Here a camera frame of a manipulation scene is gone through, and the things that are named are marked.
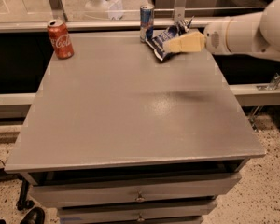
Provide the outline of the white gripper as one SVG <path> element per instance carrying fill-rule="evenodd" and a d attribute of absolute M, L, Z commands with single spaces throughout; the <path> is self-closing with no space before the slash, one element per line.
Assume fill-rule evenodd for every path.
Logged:
<path fill-rule="evenodd" d="M 204 47 L 215 55 L 230 55 L 227 45 L 229 20 L 212 22 L 206 25 L 203 34 L 195 31 L 175 37 L 163 43 L 165 52 L 200 52 Z"/>

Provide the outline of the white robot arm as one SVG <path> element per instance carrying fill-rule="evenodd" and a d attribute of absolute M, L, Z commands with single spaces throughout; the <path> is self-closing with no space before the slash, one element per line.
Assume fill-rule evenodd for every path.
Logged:
<path fill-rule="evenodd" d="M 280 62 L 280 0 L 262 12 L 226 17 L 211 22 L 203 33 L 188 32 L 165 41 L 166 52 L 199 52 L 215 55 L 249 55 Z"/>

